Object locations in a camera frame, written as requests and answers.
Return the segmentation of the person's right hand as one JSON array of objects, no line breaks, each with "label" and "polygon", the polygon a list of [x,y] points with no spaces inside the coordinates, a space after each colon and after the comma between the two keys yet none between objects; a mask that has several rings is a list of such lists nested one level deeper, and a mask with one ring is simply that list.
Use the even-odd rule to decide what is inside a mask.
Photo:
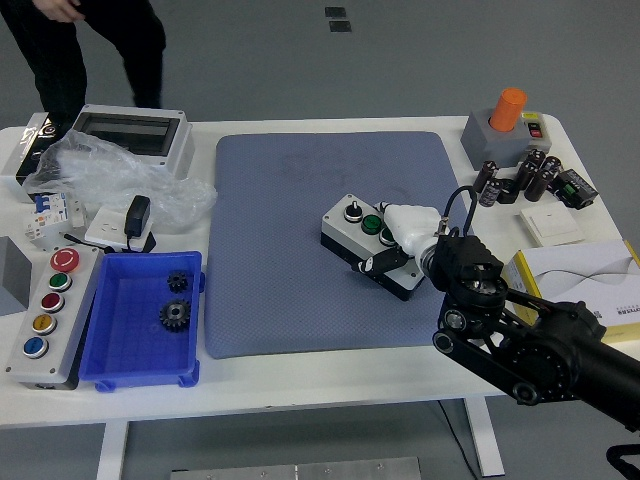
[{"label": "person's right hand", "polygon": [[85,18],[77,0],[33,0],[34,6],[48,19],[59,23],[74,23]]}]

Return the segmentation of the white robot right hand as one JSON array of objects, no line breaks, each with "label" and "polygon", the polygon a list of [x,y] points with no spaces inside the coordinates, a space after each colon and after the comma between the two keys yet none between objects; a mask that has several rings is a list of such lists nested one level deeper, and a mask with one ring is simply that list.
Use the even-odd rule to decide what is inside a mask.
[{"label": "white robot right hand", "polygon": [[438,242],[441,215],[433,207],[397,205],[381,202],[382,213],[396,246],[352,265],[356,272],[373,277],[413,261],[419,271],[428,276],[428,262]]}]

